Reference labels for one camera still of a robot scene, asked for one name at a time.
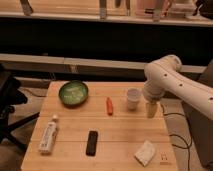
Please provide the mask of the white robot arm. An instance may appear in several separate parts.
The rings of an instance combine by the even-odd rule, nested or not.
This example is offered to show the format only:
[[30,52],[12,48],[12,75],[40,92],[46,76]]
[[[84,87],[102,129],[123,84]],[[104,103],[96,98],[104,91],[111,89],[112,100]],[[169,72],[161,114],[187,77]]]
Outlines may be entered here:
[[148,63],[144,68],[147,78],[142,89],[144,98],[149,103],[156,103],[169,91],[213,120],[213,88],[181,75],[181,66],[176,55]]

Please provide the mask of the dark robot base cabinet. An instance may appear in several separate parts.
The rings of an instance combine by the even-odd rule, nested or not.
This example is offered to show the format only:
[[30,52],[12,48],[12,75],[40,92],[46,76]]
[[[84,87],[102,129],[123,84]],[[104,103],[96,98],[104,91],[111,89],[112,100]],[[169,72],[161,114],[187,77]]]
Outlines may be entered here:
[[[213,59],[200,75],[199,83],[213,88]],[[186,102],[182,102],[201,165],[213,171],[213,121]]]

